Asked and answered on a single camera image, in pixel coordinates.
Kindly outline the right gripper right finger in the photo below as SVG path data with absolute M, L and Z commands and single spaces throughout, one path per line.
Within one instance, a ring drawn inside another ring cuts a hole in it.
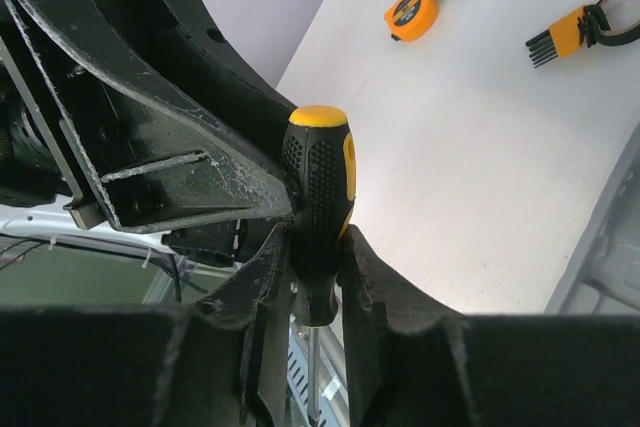
M 354 426 L 635 426 L 635 316 L 464 315 L 380 259 L 356 227 L 340 285 Z

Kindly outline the hex key set orange holder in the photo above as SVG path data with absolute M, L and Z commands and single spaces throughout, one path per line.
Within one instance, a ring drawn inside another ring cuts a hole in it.
M 543 32 L 525 42 L 535 69 L 556 58 L 567 57 L 583 47 L 604 45 L 611 26 L 604 10 L 596 5 L 581 6 Z

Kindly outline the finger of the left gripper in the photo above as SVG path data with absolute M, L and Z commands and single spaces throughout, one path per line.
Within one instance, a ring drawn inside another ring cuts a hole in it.
M 267 156 L 279 156 L 294 105 L 233 48 L 203 0 L 93 1 L 153 69 Z

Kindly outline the black electrical tape roll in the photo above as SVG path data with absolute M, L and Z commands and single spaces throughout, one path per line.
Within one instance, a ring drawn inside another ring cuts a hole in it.
M 639 39 L 639 0 L 599 0 L 604 23 L 598 27 L 596 41 L 619 47 Z

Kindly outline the black yellow screwdriver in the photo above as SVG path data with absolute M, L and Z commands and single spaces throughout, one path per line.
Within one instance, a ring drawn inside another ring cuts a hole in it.
M 355 150 L 347 115 L 324 105 L 297 108 L 289 117 L 282 158 L 298 200 L 290 233 L 297 284 L 293 314 L 309 329 L 313 368 L 314 334 L 337 314 L 340 244 L 355 202 Z

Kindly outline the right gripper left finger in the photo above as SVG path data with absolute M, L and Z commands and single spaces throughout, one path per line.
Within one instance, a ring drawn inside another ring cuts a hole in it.
M 281 426 L 289 235 L 192 305 L 6 307 L 5 426 Z

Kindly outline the grey plastic tool case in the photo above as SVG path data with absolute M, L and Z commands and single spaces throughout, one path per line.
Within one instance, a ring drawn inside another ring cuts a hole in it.
M 639 313 L 638 129 L 624 146 L 544 312 Z

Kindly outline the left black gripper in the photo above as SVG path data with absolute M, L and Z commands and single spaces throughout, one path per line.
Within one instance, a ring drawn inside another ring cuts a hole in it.
M 1 0 L 1 231 L 230 267 L 292 109 L 202 0 Z

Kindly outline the orange tape measure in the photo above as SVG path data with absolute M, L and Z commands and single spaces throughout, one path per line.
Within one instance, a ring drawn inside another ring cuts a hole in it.
M 438 14 L 437 0 L 397 0 L 384 20 L 394 41 L 413 42 L 433 26 Z

